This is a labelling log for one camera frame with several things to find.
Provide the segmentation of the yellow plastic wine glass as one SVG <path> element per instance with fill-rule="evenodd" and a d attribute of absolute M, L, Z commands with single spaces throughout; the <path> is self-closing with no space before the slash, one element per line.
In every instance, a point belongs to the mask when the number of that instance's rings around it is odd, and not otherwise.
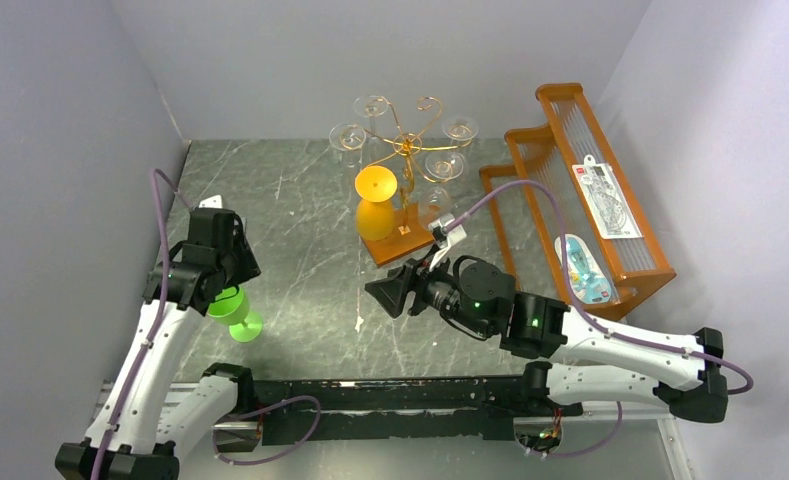
<path fill-rule="evenodd" d="M 368 166 L 359 172 L 354 186 L 360 197 L 356 214 L 359 236 L 367 241 L 386 238 L 395 224 L 391 199 L 398 183 L 394 173 L 380 165 Z"/>

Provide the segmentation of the green plastic wine glass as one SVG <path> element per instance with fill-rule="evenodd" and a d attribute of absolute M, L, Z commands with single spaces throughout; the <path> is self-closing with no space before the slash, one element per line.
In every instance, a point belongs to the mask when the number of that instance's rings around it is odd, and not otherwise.
<path fill-rule="evenodd" d="M 228 287 L 208 306 L 207 315 L 228 328 L 230 336 L 239 343 L 248 343 L 262 332 L 261 315 L 252 309 L 245 291 Z"/>

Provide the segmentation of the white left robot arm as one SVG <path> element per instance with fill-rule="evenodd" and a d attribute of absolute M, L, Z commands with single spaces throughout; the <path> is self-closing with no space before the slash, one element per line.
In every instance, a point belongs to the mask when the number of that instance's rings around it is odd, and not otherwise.
<path fill-rule="evenodd" d="M 78 443 L 64 443 L 55 468 L 65 479 L 176 479 L 183 459 L 222 417 L 256 405 L 251 371 L 215 363 L 174 408 L 175 372 L 219 294 L 237 293 L 261 270 L 241 217 L 197 207 L 188 234 L 149 274 L 136 334 L 111 392 Z"/>

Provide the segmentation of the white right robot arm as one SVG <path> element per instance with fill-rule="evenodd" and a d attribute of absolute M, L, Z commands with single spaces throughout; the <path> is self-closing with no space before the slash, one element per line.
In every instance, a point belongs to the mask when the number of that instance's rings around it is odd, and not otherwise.
<path fill-rule="evenodd" d="M 667 335 L 600 318 L 568 304 L 519 291 L 514 276 L 476 257 L 430 268 L 410 259 L 365 291 L 396 318 L 433 308 L 449 325 L 527 361 L 519 399 L 541 415 L 589 401 L 664 406 L 677 418 L 720 423 L 728 387 L 718 360 L 719 331 Z"/>

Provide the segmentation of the clear wine glass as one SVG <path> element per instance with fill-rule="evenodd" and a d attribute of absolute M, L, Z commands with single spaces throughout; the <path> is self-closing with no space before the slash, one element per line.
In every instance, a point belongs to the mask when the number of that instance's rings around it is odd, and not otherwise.
<path fill-rule="evenodd" d="M 445 151 L 444 160 L 452 166 L 464 167 L 472 143 L 479 133 L 478 122 L 467 116 L 450 116 L 443 121 L 442 131 L 450 140 L 450 149 Z"/>
<path fill-rule="evenodd" d="M 366 143 L 365 129 L 355 123 L 342 123 L 334 126 L 328 135 L 330 146 L 342 166 L 357 169 L 361 163 L 362 149 Z"/>
<path fill-rule="evenodd" d="M 432 222 L 451 212 L 453 202 L 445 185 L 459 178 L 466 165 L 466 156 L 453 151 L 431 153 L 426 158 L 425 173 L 430 187 L 418 202 L 418 221 L 422 227 L 429 229 Z"/>
<path fill-rule="evenodd" d="M 354 100 L 353 110 L 357 115 L 368 120 L 368 130 L 373 136 L 378 136 L 377 119 L 388 112 L 389 102 L 381 95 L 360 96 Z"/>

